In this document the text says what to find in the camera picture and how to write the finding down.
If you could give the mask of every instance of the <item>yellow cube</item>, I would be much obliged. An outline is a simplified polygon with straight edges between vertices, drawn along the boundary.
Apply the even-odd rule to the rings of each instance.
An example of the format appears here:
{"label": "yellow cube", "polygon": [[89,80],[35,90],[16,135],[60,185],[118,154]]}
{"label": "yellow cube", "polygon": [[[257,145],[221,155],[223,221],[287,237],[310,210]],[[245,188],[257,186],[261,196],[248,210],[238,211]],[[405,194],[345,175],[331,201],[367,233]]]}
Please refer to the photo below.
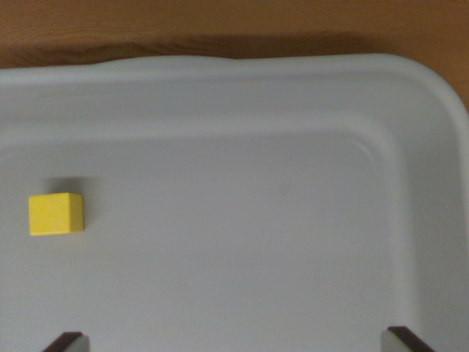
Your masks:
{"label": "yellow cube", "polygon": [[83,231],[83,198],[73,193],[29,197],[31,236]]}

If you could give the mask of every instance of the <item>wooden table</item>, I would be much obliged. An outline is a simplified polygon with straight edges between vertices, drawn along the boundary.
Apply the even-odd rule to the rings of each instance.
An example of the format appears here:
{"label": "wooden table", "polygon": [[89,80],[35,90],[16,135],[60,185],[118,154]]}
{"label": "wooden table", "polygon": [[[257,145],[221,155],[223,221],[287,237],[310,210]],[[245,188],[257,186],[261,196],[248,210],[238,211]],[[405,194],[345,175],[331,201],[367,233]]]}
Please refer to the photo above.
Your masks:
{"label": "wooden table", "polygon": [[0,0],[0,67],[376,52],[429,66],[469,107],[466,1]]}

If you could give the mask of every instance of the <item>white plastic tray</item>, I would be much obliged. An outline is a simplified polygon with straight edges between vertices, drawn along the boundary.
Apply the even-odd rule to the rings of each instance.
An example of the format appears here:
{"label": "white plastic tray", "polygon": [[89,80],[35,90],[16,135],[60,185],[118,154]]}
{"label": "white plastic tray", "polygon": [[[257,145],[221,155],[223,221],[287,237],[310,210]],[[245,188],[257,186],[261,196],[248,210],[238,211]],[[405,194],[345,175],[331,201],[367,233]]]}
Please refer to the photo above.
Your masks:
{"label": "white plastic tray", "polygon": [[[3,70],[0,153],[3,352],[467,348],[468,114],[415,62]],[[85,232],[30,237],[54,191]]]}

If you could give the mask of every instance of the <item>wood grain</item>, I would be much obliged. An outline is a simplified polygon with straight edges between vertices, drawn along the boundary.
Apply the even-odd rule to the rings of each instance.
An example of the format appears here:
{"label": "wood grain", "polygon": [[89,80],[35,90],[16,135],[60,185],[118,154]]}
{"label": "wood grain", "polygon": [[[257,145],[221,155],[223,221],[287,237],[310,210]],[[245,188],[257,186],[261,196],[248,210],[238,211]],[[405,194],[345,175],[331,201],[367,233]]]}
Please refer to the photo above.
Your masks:
{"label": "wood grain", "polygon": [[374,52],[429,66],[469,107],[466,1],[0,0],[3,68]]}

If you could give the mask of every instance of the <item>wooden block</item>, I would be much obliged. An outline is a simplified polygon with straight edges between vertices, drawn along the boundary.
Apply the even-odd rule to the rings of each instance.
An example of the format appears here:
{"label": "wooden block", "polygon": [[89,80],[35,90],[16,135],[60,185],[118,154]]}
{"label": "wooden block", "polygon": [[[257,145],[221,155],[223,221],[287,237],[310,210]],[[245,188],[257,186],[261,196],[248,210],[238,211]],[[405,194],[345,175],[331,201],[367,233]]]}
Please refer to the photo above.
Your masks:
{"label": "wooden block", "polygon": [[42,194],[29,197],[31,236],[82,232],[83,198],[73,193]]}

